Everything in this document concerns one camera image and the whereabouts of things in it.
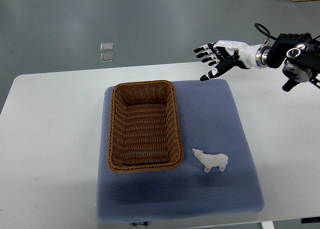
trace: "robotic hand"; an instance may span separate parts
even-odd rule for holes
[[[202,62],[209,62],[208,65],[213,66],[200,78],[201,81],[217,78],[234,66],[242,69],[279,68],[285,60],[282,72],[289,80],[282,87],[284,91],[289,92],[299,83],[308,81],[320,88],[320,81],[316,79],[320,73],[320,42],[316,39],[320,36],[312,39],[309,33],[280,34],[276,38],[263,25],[256,23],[254,26],[268,37],[264,44],[248,45],[239,41],[219,40],[194,50],[200,53],[197,58],[207,56]],[[268,45],[270,39],[275,40],[272,46]]]

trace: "blue cushion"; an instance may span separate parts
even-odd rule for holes
[[[110,104],[104,96],[97,184],[100,223],[144,222],[259,212],[264,207],[256,168],[225,80],[174,81],[184,161],[173,170],[114,173],[107,165]],[[229,157],[224,171],[204,172],[192,148]]]

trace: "gray floor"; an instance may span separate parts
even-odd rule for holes
[[[319,19],[320,1],[0,0],[0,111],[21,74],[193,62],[193,49],[209,42],[263,43],[255,22],[274,36],[309,32],[315,37]],[[100,62],[102,42],[114,43],[112,62]],[[274,224],[276,229],[320,227],[300,220]]]

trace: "brown woven basket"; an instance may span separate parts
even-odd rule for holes
[[[111,98],[109,168],[116,173],[175,169],[184,159],[175,86],[121,83]]]

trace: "white bear toy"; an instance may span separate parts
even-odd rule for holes
[[[225,154],[204,154],[202,150],[192,148],[194,156],[205,166],[204,172],[210,172],[212,167],[219,167],[219,171],[222,172],[226,169],[228,164],[228,157]]]

